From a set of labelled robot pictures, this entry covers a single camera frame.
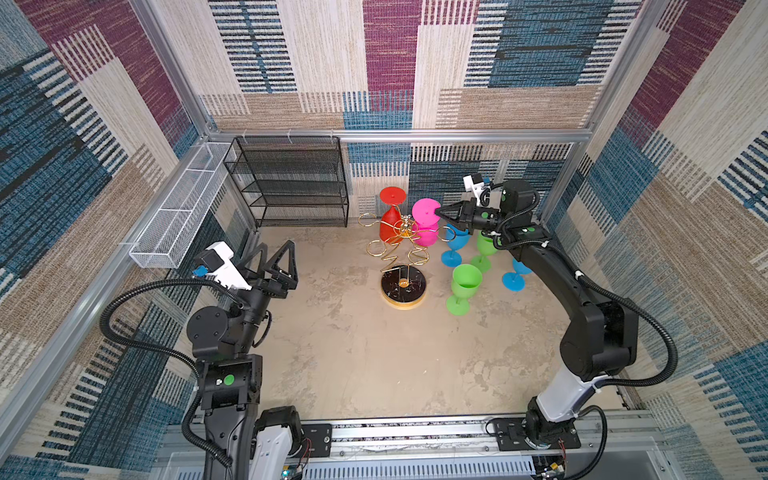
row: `black mounting plate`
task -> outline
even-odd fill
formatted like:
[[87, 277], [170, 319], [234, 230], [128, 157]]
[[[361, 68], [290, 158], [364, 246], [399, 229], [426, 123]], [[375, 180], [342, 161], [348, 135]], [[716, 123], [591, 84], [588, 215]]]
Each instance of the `black mounting plate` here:
[[[312, 441], [310, 458], [327, 458], [331, 456], [333, 427], [330, 423], [310, 423], [309, 425], [301, 425], [301, 431], [305, 438]], [[308, 446], [308, 442], [303, 442], [299, 451], [291, 455], [290, 458], [302, 458]]]
[[[498, 449], [502, 452], [513, 452], [515, 450], [535, 450], [525, 441], [525, 429], [523, 428], [523, 417], [518, 418], [499, 418], [491, 420], [489, 425], [493, 425], [493, 432], [499, 432], [496, 435]], [[578, 439], [578, 432], [566, 433], [562, 437], [566, 449], [580, 449], [581, 441]], [[550, 448], [559, 449], [558, 445], [552, 445]]]

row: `wire mesh basket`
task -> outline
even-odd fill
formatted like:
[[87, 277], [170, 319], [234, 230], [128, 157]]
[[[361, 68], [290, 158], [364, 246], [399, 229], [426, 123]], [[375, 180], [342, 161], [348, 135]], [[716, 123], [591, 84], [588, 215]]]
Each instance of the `wire mesh basket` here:
[[336, 137], [237, 137], [224, 165], [259, 226], [346, 227]]
[[178, 268], [205, 215], [227, 177], [229, 144], [206, 143], [194, 155], [176, 184], [131, 248], [141, 268]]

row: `white wire basket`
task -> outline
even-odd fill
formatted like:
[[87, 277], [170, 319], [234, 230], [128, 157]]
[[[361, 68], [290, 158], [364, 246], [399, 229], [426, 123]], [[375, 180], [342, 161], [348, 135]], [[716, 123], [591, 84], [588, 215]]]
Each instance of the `white wire basket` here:
[[230, 144], [224, 143], [208, 142], [197, 151], [131, 248], [138, 266], [180, 266], [227, 177], [223, 160], [234, 155]]

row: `black metal shelf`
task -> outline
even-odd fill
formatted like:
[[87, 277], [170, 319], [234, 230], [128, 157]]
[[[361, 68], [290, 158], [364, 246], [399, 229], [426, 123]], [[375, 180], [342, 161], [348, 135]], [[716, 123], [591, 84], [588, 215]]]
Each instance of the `black metal shelf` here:
[[225, 162], [260, 226], [346, 227], [349, 192], [336, 137], [237, 137]]

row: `patterned wall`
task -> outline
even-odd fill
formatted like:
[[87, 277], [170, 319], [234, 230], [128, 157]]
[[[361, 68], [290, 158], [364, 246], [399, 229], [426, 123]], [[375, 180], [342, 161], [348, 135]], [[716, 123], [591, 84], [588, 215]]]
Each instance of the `patterned wall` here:
[[[127, 0], [0, 0], [0, 402], [96, 277], [196, 132]], [[222, 190], [197, 238], [242, 248], [245, 217]], [[134, 269], [126, 287], [188, 275]], [[210, 292], [137, 300], [118, 328], [185, 349]], [[94, 331], [0, 478], [130, 478], [179, 422], [189, 371]]]
[[389, 209], [379, 199], [385, 187], [405, 190], [410, 209], [420, 198], [441, 204], [462, 199], [465, 175], [480, 172], [494, 182], [524, 178], [544, 205], [572, 144], [342, 144], [347, 166], [349, 217]]
[[768, 2], [673, 0], [618, 103], [549, 227], [675, 338], [637, 392], [688, 478], [768, 478]]
[[2, 400], [195, 132], [127, 1], [0, 13]]
[[[178, 269], [134, 267], [119, 291], [191, 276], [194, 255], [219, 240], [239, 258], [250, 229], [234, 194], [222, 187]], [[217, 301], [208, 288], [169, 287], [121, 307], [113, 328], [191, 356], [186, 321]], [[176, 359], [125, 349], [94, 329], [0, 467], [0, 478], [146, 478], [166, 427], [184, 416], [193, 385], [189, 367]]]
[[223, 131], [577, 128], [641, 0], [152, 0]]

